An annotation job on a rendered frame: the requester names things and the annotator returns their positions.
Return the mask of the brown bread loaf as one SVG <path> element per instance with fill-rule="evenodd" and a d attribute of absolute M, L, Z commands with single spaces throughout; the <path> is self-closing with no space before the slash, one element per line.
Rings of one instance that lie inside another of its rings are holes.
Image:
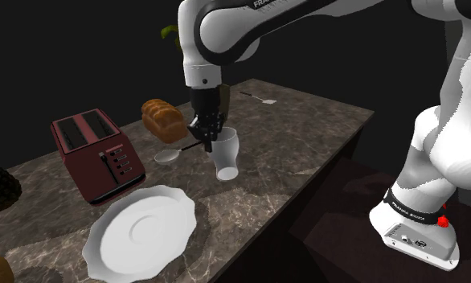
<path fill-rule="evenodd" d="M 142 105 L 141 119 L 144 126 L 166 144 L 177 142 L 189 133 L 182 113 L 160 99 L 148 100 Z"/>

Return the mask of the white drinking glass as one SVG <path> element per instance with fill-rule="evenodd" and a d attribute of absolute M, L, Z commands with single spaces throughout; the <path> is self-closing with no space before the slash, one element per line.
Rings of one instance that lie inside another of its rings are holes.
<path fill-rule="evenodd" d="M 216 168 L 216 178 L 220 181 L 229 181 L 237 177 L 237 156 L 240 141 L 237 131 L 231 127 L 223 127 L 216 141 L 211 143 L 212 151 L 207 153 Z"/>

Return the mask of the red two-slot toaster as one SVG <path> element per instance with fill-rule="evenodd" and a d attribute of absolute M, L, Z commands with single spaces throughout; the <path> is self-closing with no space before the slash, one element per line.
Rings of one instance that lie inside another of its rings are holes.
<path fill-rule="evenodd" d="M 79 192 L 100 206 L 145 181 L 145 167 L 129 138 L 93 109 L 53 121 L 51 133 Z"/>

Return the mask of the white scalloped plate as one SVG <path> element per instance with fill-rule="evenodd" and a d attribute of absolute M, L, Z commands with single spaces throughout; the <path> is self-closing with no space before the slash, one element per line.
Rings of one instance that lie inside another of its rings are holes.
<path fill-rule="evenodd" d="M 195 202 L 183 190 L 137 189 L 91 226 L 82 250 L 88 276 L 105 283 L 156 277 L 183 254 L 196 225 Z"/>

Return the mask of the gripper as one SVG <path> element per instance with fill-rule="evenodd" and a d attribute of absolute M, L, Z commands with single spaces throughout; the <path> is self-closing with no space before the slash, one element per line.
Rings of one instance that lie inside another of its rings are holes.
<path fill-rule="evenodd" d="M 189 88 L 190 103 L 195 114 L 187 128 L 195 139 L 203 140 L 201 122 L 206 122 L 207 131 L 204 142 L 206 152 L 212 151 L 212 143 L 217 141 L 226 120 L 226 115 L 220 109 L 220 88 L 220 85 L 214 88 Z"/>

